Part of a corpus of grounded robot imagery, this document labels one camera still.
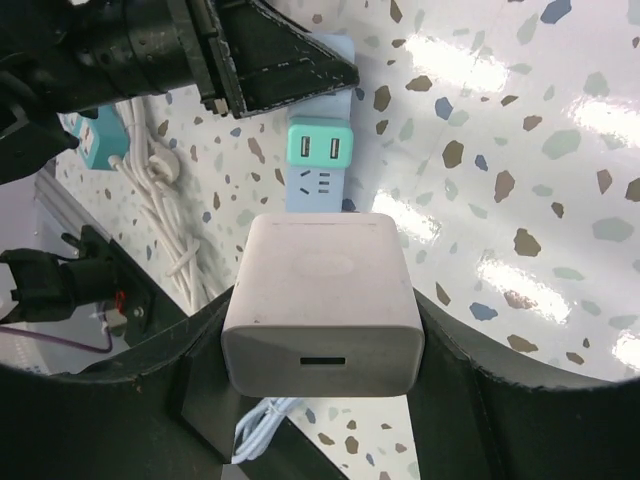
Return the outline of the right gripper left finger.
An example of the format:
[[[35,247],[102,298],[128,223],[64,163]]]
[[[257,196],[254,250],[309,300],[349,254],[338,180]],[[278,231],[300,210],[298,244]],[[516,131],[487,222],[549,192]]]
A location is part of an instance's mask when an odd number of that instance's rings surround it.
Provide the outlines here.
[[[182,419],[179,398],[188,356],[229,298],[76,375],[2,366],[2,478],[220,478],[220,454]]]

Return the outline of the white charger cube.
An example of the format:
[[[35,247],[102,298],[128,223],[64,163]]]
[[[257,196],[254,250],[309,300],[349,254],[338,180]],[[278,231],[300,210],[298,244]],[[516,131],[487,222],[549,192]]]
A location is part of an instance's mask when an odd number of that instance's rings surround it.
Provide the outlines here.
[[[225,315],[232,385],[251,397],[396,397],[425,333],[394,220],[256,217]]]

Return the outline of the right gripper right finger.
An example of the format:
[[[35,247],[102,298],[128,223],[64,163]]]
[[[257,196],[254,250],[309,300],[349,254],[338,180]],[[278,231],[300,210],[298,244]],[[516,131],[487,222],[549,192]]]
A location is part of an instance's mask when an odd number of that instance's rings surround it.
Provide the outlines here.
[[[637,378],[547,365],[416,300],[425,347],[407,402],[422,478],[638,478]]]

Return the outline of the blue power strip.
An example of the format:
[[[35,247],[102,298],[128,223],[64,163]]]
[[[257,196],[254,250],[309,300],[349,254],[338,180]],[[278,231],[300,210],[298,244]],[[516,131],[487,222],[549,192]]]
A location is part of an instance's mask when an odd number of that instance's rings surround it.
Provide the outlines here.
[[[351,165],[353,91],[341,90],[288,109],[285,209],[293,213],[342,210]]]

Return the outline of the aluminium frame rail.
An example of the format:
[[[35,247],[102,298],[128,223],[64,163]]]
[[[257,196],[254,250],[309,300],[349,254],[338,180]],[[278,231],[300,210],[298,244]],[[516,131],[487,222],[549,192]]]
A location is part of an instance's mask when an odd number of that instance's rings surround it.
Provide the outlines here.
[[[63,232],[80,238],[82,228],[89,226],[105,240],[111,239],[111,235],[85,207],[47,171],[42,170],[35,176],[35,198]]]

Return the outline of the teal power strip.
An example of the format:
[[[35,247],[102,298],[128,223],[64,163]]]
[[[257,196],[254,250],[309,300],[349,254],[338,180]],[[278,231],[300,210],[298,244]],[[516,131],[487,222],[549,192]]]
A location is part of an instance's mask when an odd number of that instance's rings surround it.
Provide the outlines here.
[[[100,107],[96,119],[79,113],[61,114],[60,119],[63,127],[79,140],[75,151],[91,170],[109,171],[109,159],[122,159],[129,151],[129,135],[113,105]]]

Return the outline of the light blue plug adapter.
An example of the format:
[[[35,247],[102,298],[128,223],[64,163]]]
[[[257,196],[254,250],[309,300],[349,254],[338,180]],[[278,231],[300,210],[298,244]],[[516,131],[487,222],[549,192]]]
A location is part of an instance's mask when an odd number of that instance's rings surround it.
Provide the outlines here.
[[[347,169],[354,134],[347,120],[294,116],[289,121],[287,162],[292,166]]]

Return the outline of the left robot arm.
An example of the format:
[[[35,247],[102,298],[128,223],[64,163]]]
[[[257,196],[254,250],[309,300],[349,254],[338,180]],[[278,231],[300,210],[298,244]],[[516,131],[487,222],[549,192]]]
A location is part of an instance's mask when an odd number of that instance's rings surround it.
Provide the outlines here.
[[[262,1],[5,1],[1,180],[78,146],[63,114],[193,85],[242,119],[358,82],[352,60]]]

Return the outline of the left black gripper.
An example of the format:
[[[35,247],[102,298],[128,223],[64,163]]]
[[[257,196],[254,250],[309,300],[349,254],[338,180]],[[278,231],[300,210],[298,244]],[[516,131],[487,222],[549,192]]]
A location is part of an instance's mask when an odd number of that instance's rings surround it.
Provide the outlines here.
[[[246,118],[359,83],[353,60],[264,1],[88,1],[64,45],[79,68],[67,111],[194,85],[208,110]]]

